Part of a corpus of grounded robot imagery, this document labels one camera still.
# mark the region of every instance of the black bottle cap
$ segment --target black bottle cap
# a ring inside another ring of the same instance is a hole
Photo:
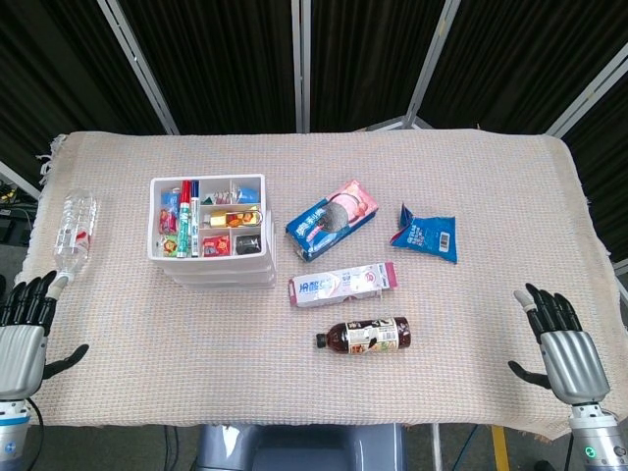
[[[325,348],[327,346],[327,336],[325,334],[316,335],[316,346]]]

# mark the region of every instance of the toothpaste box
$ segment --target toothpaste box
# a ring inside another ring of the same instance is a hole
[[[375,199],[352,180],[290,221],[286,233],[309,262],[373,219],[377,210]]]
[[[382,295],[396,288],[393,262],[294,277],[288,281],[290,304],[297,307],[336,304],[346,299]]]

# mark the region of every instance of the floor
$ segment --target floor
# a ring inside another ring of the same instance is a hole
[[[11,286],[21,271],[26,249],[0,245],[0,275]],[[628,285],[628,277],[622,280]],[[628,325],[628,309],[622,306],[622,318]],[[441,437],[445,469],[453,466],[473,425],[443,424]],[[622,424],[628,442],[628,422]],[[39,440],[39,431],[28,431],[26,462],[32,459]],[[545,459],[556,470],[563,469],[567,437],[546,443],[530,434],[506,429],[506,444],[510,469],[532,470],[534,463]],[[179,428],[181,453],[177,470],[190,468],[196,454],[199,427]],[[161,470],[164,466],[166,443],[162,426],[74,428],[47,427],[43,451],[35,470],[46,471],[110,471]],[[409,470],[431,470],[431,436],[429,426],[408,429],[407,454]],[[481,426],[467,448],[460,470],[490,471],[496,469],[491,428]],[[581,463],[572,461],[571,471],[582,471]]]

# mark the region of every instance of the robotic arm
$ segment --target robotic arm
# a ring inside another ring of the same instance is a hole
[[[552,390],[571,405],[569,426],[574,449],[587,471],[628,471],[626,445],[614,415],[600,402],[610,391],[598,351],[582,326],[571,303],[562,295],[526,285],[517,298],[541,349],[547,374],[530,373],[516,361],[512,372],[523,381]]]
[[[26,401],[42,380],[76,365],[89,346],[68,358],[46,362],[46,345],[57,300],[68,283],[50,272],[28,285],[17,285],[0,309],[0,471],[19,471],[30,412]]]

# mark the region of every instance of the woven cloth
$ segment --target woven cloth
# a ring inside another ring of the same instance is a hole
[[[618,290],[560,140],[483,131],[77,132],[51,167],[21,280],[54,268],[69,188],[91,189],[99,210],[90,260],[58,304],[48,359],[83,342],[90,350],[37,393],[47,424],[473,422],[553,439],[566,432],[569,407],[506,364],[543,370],[512,297],[526,282],[572,301],[612,386],[604,406],[628,413]],[[266,176],[280,231],[351,179],[380,211],[309,264],[280,236],[274,289],[179,287],[146,258],[151,179],[246,173]],[[401,202],[417,216],[455,216],[457,265],[389,246]],[[292,276],[379,261],[394,262],[399,282],[382,299],[289,307]],[[338,322],[392,315],[410,324],[403,351],[315,347],[315,335]]]

